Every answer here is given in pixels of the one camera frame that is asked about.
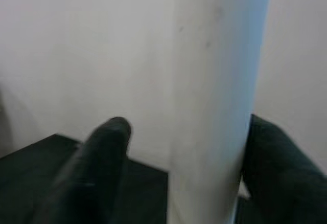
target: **white roll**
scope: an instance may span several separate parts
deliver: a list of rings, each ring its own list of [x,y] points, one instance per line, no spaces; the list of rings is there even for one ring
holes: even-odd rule
[[[267,0],[175,0],[169,224],[232,224]]]

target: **white wall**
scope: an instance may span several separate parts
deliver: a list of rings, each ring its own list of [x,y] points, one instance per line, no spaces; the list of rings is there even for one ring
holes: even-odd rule
[[[327,171],[326,0],[271,0],[255,111]],[[167,167],[174,0],[0,0],[0,92],[14,148],[126,116],[131,155]]]
[[[255,112],[327,172],[327,0],[270,0]]]

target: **white pipe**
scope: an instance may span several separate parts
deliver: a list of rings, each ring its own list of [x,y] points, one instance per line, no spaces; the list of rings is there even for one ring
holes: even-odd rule
[[[169,224],[231,224],[267,0],[175,0]]]

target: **white cylinder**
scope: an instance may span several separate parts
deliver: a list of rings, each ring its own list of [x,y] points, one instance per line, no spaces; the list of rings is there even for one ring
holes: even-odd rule
[[[267,0],[176,0],[169,224],[232,224]]]

